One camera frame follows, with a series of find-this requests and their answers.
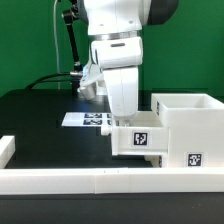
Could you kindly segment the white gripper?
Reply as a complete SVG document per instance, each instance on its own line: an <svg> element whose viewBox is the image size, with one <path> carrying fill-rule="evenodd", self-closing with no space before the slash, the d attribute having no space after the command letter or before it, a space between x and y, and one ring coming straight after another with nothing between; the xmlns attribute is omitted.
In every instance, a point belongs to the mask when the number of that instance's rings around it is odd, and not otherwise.
<svg viewBox="0 0 224 224"><path fill-rule="evenodd" d="M143 47L139 36L93 41L92 60L105 81L109 106L116 120L133 119L138 111L138 66Z"/></svg>

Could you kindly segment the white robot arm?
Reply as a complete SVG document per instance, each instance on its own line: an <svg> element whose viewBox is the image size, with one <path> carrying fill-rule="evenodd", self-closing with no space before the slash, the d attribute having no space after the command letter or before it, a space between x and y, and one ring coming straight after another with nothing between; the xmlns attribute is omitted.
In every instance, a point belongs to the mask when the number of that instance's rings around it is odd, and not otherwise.
<svg viewBox="0 0 224 224"><path fill-rule="evenodd" d="M114 119L130 120L138 111L142 27L166 23L178 3L179 0L79 0L78 7L88 24L90 38L82 86L105 82Z"/></svg>

